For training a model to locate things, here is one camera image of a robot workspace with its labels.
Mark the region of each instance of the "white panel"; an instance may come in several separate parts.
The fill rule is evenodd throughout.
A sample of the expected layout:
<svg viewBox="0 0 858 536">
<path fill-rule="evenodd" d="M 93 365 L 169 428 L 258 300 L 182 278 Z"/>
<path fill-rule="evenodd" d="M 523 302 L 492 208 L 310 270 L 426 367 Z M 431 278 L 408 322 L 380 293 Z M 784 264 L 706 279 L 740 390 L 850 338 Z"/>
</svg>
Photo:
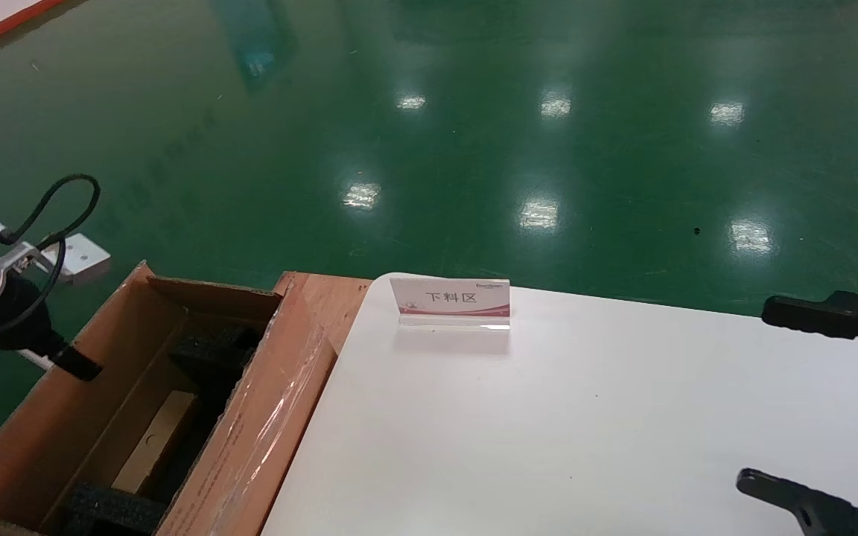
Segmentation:
<svg viewBox="0 0 858 536">
<path fill-rule="evenodd" d="M 512 289 L 510 332 L 369 290 L 264 536 L 799 536 L 758 468 L 858 505 L 858 342 Z"/>
</svg>

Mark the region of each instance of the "white tabletop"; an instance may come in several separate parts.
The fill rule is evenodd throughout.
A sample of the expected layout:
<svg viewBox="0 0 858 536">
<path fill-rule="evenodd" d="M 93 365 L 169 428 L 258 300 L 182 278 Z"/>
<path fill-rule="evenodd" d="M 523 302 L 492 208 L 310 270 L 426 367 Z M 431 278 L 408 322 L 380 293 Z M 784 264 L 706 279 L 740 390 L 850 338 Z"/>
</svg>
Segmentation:
<svg viewBox="0 0 858 536">
<path fill-rule="evenodd" d="M 858 340 L 522 288 L 507 334 L 414 331 L 389 277 L 263 536 L 799 536 L 746 466 L 858 505 Z"/>
</svg>

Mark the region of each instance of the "wooden block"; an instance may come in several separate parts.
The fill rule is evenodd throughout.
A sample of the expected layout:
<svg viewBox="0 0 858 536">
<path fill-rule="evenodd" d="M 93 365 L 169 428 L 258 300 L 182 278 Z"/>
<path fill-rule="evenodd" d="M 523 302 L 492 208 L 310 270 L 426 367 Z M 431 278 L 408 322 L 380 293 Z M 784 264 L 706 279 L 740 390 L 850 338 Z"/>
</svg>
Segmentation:
<svg viewBox="0 0 858 536">
<path fill-rule="evenodd" d="M 118 472 L 112 488 L 135 495 L 152 482 L 153 475 L 167 453 L 180 439 L 183 428 L 194 417 L 197 397 L 184 391 L 171 391 L 157 410 L 150 426 L 134 447 L 128 462 Z"/>
</svg>

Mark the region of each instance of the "plastic wrap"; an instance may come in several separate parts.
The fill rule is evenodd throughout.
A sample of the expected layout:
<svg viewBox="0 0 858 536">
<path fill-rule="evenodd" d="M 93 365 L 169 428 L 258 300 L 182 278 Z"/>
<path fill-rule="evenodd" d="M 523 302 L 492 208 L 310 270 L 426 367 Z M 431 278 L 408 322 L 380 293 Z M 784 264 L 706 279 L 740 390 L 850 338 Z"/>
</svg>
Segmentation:
<svg viewBox="0 0 858 536">
<path fill-rule="evenodd" d="M 334 360 L 289 289 L 158 534 L 258 534 Z"/>
</svg>

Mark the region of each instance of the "green epoxy floor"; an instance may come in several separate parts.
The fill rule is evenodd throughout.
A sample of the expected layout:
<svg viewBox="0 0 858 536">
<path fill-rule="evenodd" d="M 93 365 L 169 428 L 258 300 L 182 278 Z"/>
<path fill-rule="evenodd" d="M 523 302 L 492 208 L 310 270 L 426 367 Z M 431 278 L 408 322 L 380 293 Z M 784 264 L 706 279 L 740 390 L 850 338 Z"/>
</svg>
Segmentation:
<svg viewBox="0 0 858 536">
<path fill-rule="evenodd" d="M 0 218 L 72 172 L 116 268 L 69 334 L 142 258 L 757 315 L 858 291 L 858 1 L 88 0 L 0 50 Z"/>
</svg>

